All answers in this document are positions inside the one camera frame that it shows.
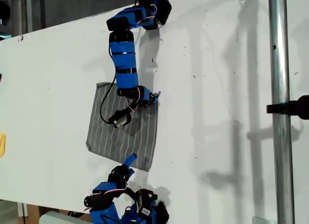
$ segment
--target metal pole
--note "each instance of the metal pole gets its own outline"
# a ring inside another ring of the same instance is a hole
[[[290,101],[286,0],[269,0],[272,104]],[[278,224],[294,224],[291,118],[273,115]]]

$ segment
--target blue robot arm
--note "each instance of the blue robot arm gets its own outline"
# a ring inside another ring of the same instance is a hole
[[[130,113],[138,106],[150,106],[157,103],[160,93],[152,93],[139,84],[136,69],[134,36],[132,28],[143,27],[146,30],[165,24],[171,11],[168,0],[139,0],[139,4],[125,8],[107,21],[110,34],[109,52],[115,65],[115,79],[118,96],[128,100],[128,107],[115,114],[106,122],[113,127],[127,125],[131,121]]]
[[[131,155],[123,165],[114,168],[107,182],[100,183],[93,189],[92,195],[84,199],[86,209],[90,209],[90,216],[94,224],[130,224],[135,221],[139,224],[165,224],[169,214],[163,202],[156,204],[157,195],[147,189],[140,189],[134,193],[127,187],[127,181],[134,171],[130,168],[136,160]],[[121,194],[129,195],[134,203],[120,219],[113,199]]]

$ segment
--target white table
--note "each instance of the white table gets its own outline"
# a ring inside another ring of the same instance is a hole
[[[154,189],[170,223],[276,220],[268,0],[170,2],[160,38],[133,30],[140,83],[162,94],[152,168],[130,187]],[[288,0],[292,99],[309,92],[307,3]],[[85,141],[96,83],[113,79],[106,20],[120,10],[0,42],[0,199],[83,211],[118,165]],[[309,124],[292,124],[296,223],[306,224]],[[119,213],[127,204],[117,200]]]

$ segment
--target cloth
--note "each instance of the cloth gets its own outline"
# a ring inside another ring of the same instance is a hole
[[[135,153],[138,157],[132,167],[148,171],[155,151],[158,104],[138,108],[131,113],[131,123],[114,128],[104,123],[99,114],[101,102],[110,85],[97,84],[86,141],[88,150],[121,164]],[[126,107],[126,98],[117,95],[117,86],[114,84],[102,106],[102,116],[107,121],[116,110]]]

